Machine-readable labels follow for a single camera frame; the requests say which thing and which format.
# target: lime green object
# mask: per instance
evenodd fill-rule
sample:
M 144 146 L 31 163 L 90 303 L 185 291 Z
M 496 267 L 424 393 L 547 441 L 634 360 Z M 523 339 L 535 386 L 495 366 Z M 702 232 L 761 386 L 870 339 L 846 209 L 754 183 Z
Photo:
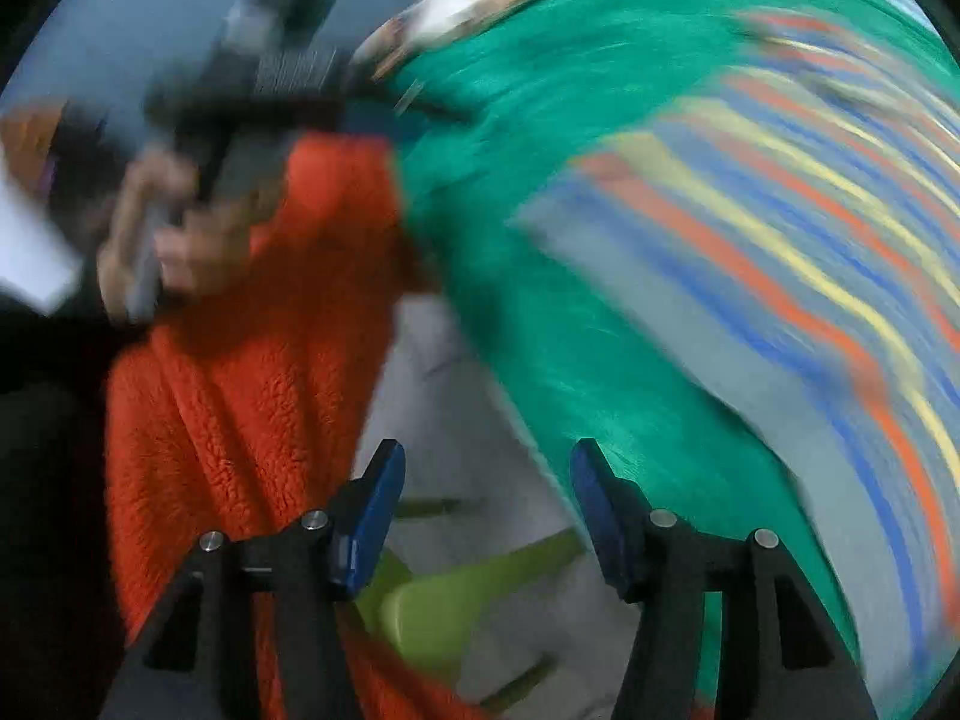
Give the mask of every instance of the lime green object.
M 960 91 L 942 42 L 882 0 L 543 0 L 398 74 L 398 94 L 416 82 L 420 98 L 469 118 L 435 122 L 403 153 L 406 221 L 569 501 L 570 449 L 595 437 L 655 507 L 732 538 L 774 529 L 856 654 L 841 592 L 776 457 L 510 224 L 570 157 L 736 62 L 745 36 L 730 14 L 759 5 L 839 14 Z M 707 624 L 704 696 L 719 658 L 715 604 Z M 923 697 L 904 697 L 904 711 Z
M 445 574 L 414 577 L 387 549 L 356 606 L 369 634 L 389 642 L 416 670 L 453 684 L 473 630 L 491 606 L 531 581 L 558 573 L 583 552 L 577 533 L 566 530 L 507 555 Z M 502 712 L 555 666 L 549 656 L 542 659 L 484 706 Z

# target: person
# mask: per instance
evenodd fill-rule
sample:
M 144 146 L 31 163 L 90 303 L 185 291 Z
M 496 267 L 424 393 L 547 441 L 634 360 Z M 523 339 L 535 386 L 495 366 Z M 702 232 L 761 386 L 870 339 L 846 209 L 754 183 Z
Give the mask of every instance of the person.
M 123 314 L 138 220 L 157 197 L 188 204 L 197 172 L 159 148 L 124 164 L 61 105 L 3 117 L 0 141 L 0 709 L 86 718 L 123 648 L 104 525 L 104 380 L 144 332 Z M 243 274 L 263 196 L 187 209 L 182 228 L 160 231 L 165 289 L 196 298 Z

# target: hand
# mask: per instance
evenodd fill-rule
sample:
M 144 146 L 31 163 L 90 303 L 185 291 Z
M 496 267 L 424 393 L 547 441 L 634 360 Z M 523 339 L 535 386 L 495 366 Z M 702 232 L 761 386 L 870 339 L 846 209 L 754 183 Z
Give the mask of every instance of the hand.
M 104 306 L 114 319 L 126 317 L 125 296 L 142 245 L 147 204 L 187 205 L 196 196 L 197 180 L 194 166 L 165 151 L 144 152 L 128 167 L 98 261 Z M 219 292 L 243 274 L 250 261 L 251 227 L 270 217 L 278 189 L 274 184 L 241 199 L 187 209 L 182 227 L 158 231 L 153 243 L 164 288 L 195 298 Z
M 250 262 L 252 223 L 244 201 L 184 212 L 183 227 L 167 227 L 154 237 L 163 287 L 194 298 L 224 290 Z

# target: black object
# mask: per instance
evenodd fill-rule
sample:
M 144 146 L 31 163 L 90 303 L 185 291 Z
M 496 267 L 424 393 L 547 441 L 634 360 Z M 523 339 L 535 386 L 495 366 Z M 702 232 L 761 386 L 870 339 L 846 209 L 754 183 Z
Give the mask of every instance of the black object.
M 117 187 L 131 153 L 107 135 L 106 120 L 66 103 L 47 152 L 47 213 L 83 257 L 96 256 L 109 235 Z
M 373 576 L 405 473 L 383 440 L 364 475 L 275 536 L 200 537 L 147 619 L 101 720 L 259 720 L 251 594 L 272 592 L 290 720 L 362 720 L 335 604 Z
M 210 200 L 230 144 L 243 129 L 337 128 L 346 57 L 333 48 L 304 48 L 333 1 L 238 1 L 200 74 L 160 82 L 148 95 L 148 116 L 174 133 L 174 151 L 198 167 L 198 203 Z M 147 209 L 126 296 L 133 322 L 148 322 L 163 301 L 152 238 L 181 216 L 182 209 L 163 202 Z
M 693 708 L 704 594 L 723 593 L 716 720 L 875 720 L 829 615 L 772 531 L 746 541 L 699 533 L 651 509 L 581 440 L 573 488 L 607 583 L 643 615 L 613 720 L 686 720 Z

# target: orange fleece jacket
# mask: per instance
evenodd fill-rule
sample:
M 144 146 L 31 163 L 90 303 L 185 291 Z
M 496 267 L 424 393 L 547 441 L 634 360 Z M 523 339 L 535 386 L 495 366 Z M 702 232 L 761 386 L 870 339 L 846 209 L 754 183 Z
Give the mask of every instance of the orange fleece jacket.
M 385 143 L 309 135 L 287 197 L 227 293 L 152 329 L 107 393 L 107 509 L 130 640 L 200 533 L 275 533 L 349 479 L 412 257 Z M 258 616 L 264 715 L 284 712 Z M 341 620 L 368 718 L 482 713 Z

